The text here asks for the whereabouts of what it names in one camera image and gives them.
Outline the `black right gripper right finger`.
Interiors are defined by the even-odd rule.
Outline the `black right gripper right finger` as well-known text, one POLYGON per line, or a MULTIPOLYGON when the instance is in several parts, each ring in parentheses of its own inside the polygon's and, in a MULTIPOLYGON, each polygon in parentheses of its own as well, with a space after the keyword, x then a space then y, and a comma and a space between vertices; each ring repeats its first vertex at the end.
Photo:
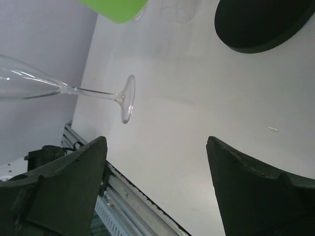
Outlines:
POLYGON ((206 151, 226 235, 314 235, 313 179, 266 164, 213 136, 206 151))

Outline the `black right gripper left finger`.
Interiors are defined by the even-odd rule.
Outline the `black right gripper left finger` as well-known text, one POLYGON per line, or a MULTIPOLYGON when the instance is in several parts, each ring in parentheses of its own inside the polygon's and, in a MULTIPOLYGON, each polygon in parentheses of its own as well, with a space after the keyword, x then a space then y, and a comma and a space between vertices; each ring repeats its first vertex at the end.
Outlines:
POLYGON ((107 140, 0 183, 2 236, 87 236, 104 173, 107 140))

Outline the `clear champagne flute front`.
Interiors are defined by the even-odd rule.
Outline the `clear champagne flute front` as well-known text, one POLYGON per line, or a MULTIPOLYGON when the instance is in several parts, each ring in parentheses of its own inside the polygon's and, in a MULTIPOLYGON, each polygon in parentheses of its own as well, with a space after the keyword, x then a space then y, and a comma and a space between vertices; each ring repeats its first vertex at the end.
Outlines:
POLYGON ((0 99, 27 100, 57 94, 84 95, 115 101, 122 123, 128 123, 135 100, 135 76, 130 75, 123 91, 107 93, 70 86, 19 60, 0 56, 0 99))

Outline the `green plastic wine glass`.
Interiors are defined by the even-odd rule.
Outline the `green plastic wine glass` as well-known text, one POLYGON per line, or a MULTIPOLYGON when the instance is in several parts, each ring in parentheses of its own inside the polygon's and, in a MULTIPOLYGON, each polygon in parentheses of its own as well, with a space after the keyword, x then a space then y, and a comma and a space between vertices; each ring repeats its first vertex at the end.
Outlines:
POLYGON ((87 8, 117 24, 132 20, 147 0, 78 0, 87 8))

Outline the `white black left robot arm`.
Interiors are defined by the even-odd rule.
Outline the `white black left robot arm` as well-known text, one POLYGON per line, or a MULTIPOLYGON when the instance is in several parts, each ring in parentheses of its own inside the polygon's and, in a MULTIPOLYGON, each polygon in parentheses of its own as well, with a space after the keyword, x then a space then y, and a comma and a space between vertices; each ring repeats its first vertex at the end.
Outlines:
POLYGON ((43 146, 42 149, 31 151, 23 158, 18 158, 17 160, 1 165, 0 180, 8 181, 17 175, 57 160, 67 155, 69 152, 74 152, 83 145, 83 143, 77 141, 73 147, 47 145, 43 146))

